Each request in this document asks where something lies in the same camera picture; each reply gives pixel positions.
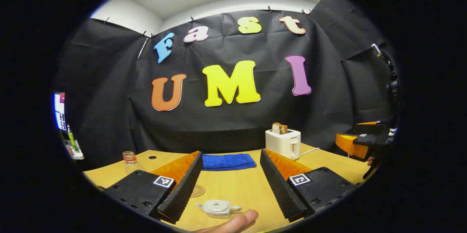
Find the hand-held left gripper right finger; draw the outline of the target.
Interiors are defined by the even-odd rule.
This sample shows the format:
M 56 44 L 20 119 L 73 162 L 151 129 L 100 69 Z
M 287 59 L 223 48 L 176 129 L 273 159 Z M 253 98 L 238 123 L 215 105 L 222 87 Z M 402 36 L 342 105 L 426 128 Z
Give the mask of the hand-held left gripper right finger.
M 310 169 L 268 149 L 261 151 L 260 165 L 290 222 L 328 209 L 358 187 L 327 167 Z

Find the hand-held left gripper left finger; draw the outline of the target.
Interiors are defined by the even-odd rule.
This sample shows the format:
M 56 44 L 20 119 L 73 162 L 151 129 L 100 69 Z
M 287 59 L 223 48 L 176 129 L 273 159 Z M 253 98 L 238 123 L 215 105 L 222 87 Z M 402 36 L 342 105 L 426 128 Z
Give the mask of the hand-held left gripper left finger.
M 104 189 L 138 213 L 175 224 L 185 210 L 203 168 L 202 152 L 180 157 L 152 172 L 135 170 Z

